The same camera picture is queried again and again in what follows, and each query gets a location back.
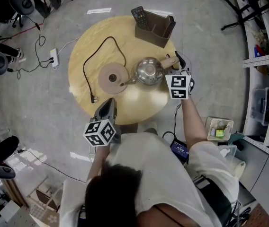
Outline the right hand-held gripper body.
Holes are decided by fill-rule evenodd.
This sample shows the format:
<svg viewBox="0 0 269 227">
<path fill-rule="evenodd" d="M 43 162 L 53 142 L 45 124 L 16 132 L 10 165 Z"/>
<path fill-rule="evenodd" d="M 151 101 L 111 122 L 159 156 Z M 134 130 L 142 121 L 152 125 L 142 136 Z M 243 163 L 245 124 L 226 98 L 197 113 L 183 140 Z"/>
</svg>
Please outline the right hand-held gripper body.
<svg viewBox="0 0 269 227">
<path fill-rule="evenodd" d="M 188 100 L 195 82 L 187 70 L 165 76 L 171 99 Z"/>
</svg>

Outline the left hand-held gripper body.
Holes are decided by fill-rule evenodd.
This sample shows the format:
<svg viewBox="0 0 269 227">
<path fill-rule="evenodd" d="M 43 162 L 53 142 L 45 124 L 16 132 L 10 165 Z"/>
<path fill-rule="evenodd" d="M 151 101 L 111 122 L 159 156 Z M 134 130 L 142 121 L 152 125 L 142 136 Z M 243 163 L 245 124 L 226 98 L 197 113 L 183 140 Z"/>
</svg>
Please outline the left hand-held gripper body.
<svg viewBox="0 0 269 227">
<path fill-rule="evenodd" d="M 89 122 L 85 126 L 84 138 L 93 147 L 104 147 L 121 143 L 121 130 L 115 119 Z"/>
</svg>

